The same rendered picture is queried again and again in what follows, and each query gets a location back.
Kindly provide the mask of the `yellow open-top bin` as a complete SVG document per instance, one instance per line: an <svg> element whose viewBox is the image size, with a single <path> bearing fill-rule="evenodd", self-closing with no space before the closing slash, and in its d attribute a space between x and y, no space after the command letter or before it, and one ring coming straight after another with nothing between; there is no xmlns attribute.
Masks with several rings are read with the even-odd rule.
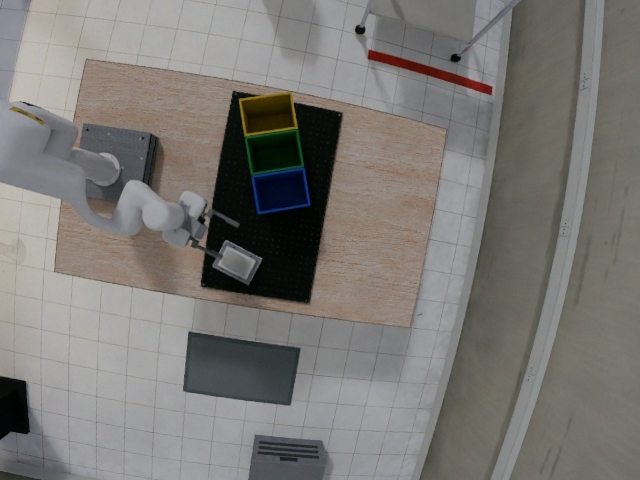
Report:
<svg viewBox="0 0 640 480"><path fill-rule="evenodd" d="M239 104L245 137L298 129L292 92L242 98Z"/></svg>

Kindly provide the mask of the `blue bin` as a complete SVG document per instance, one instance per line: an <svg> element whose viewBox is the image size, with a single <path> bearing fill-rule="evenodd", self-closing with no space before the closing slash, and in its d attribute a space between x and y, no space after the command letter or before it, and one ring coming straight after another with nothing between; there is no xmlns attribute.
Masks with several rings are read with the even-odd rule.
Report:
<svg viewBox="0 0 640 480"><path fill-rule="evenodd" d="M291 179L301 176L302 171L304 178ZM311 206L304 167L253 175L251 178L258 214ZM261 194L263 207L260 212L257 197Z"/></svg>

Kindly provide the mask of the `green open-top bin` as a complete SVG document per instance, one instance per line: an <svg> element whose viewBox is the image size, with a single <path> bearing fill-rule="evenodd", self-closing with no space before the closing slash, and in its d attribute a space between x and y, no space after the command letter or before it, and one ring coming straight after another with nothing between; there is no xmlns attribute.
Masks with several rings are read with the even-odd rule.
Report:
<svg viewBox="0 0 640 480"><path fill-rule="evenodd" d="M296 139L301 165L297 160ZM251 176L304 167L298 129L248 136L245 142ZM252 160L251 148L255 153Z"/></svg>

